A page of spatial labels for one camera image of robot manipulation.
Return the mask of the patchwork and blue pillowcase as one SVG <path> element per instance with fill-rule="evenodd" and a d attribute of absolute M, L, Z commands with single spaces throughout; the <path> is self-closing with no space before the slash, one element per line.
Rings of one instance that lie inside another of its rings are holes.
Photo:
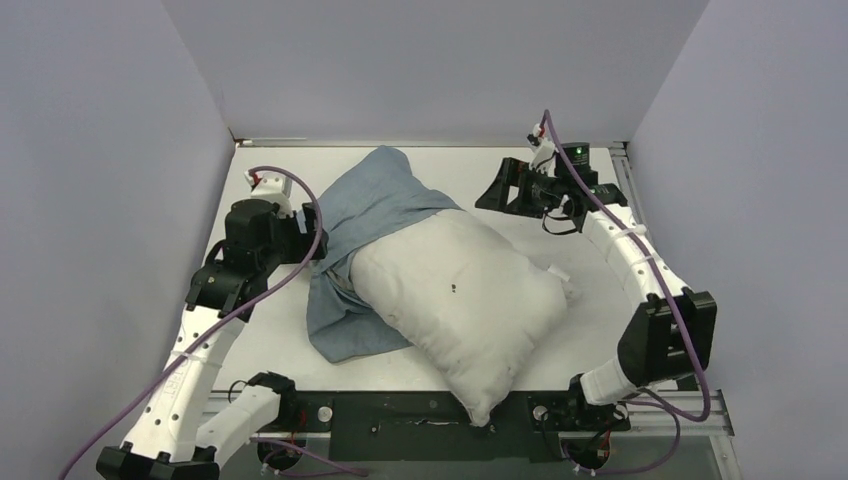
<path fill-rule="evenodd" d="M 328 362 L 388 353 L 411 345 L 354 291 L 354 255 L 369 243 L 459 205 L 426 187 L 400 150 L 380 146 L 320 196 L 325 257 L 312 269 L 308 339 Z"/>

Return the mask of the cream white pillow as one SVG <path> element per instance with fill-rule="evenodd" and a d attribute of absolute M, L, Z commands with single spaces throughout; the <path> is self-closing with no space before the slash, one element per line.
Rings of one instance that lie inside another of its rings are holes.
<path fill-rule="evenodd" d="M 360 248 L 355 293 L 420 349 L 485 426 L 577 291 L 484 222 L 448 209 Z"/>

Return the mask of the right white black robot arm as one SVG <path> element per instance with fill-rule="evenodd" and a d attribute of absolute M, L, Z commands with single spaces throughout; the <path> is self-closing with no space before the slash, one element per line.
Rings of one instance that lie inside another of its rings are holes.
<path fill-rule="evenodd" d="M 605 405 L 665 381 L 702 380 L 717 317 L 714 297 L 692 290 L 660 257 L 625 194 L 600 182 L 588 144 L 543 140 L 533 153 L 530 162 L 503 158 L 476 208 L 540 220 L 562 210 L 634 307 L 613 358 L 574 381 L 577 393 L 564 403 L 567 419 L 589 428 L 604 416 Z"/>

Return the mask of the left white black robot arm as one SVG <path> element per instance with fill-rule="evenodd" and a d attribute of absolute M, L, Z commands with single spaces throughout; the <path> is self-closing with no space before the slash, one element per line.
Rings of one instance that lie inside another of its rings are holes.
<path fill-rule="evenodd" d="M 105 479 L 216 479 L 221 467 L 260 427 L 289 428 L 298 403 L 294 384 L 275 373 L 248 383 L 244 397 L 207 423 L 207 399 L 255 305 L 326 253 L 320 207 L 302 206 L 305 219 L 284 204 L 262 199 L 234 203 L 225 237 L 190 281 L 169 363 L 153 386 L 131 402 L 144 407 L 118 446 L 96 462 Z"/>

